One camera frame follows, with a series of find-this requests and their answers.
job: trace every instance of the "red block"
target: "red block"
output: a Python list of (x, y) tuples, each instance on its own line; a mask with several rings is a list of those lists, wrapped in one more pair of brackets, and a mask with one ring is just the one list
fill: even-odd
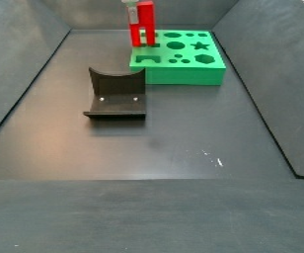
[(148, 45), (156, 44), (154, 37), (154, 3), (153, 1), (140, 2), (138, 5), (140, 23), (130, 24), (133, 46), (141, 46), (141, 28), (146, 29)]

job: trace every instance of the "green shape sorter block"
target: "green shape sorter block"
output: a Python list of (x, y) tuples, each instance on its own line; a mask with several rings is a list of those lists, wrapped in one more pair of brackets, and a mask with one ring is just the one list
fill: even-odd
[(221, 85), (226, 72), (212, 35), (157, 30), (156, 45), (133, 48), (132, 71), (148, 70), (148, 84)]

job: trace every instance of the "gray wall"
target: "gray wall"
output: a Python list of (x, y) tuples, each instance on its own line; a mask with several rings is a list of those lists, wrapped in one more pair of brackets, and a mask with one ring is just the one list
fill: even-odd
[[(121, 0), (43, 0), (74, 29), (126, 29)], [(160, 28), (213, 29), (238, 0), (154, 0)]]
[(241, 0), (214, 32), (293, 169), (304, 176), (304, 3)]
[(42, 2), (0, 0), (0, 122), (67, 32)]

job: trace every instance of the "black curved holder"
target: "black curved holder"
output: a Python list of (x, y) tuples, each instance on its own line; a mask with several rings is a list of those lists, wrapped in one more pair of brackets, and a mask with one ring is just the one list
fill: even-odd
[(126, 75), (107, 75), (89, 68), (94, 101), (89, 118), (146, 116), (146, 70)]

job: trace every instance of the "circular hole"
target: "circular hole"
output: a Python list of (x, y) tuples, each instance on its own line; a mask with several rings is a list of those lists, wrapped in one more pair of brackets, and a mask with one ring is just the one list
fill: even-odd
[(180, 38), (181, 37), (181, 34), (178, 34), (178, 33), (166, 33), (166, 34), (164, 34), (166, 37), (169, 37), (169, 38)]
[(182, 42), (169, 42), (166, 45), (170, 49), (178, 50), (185, 48), (185, 43)]

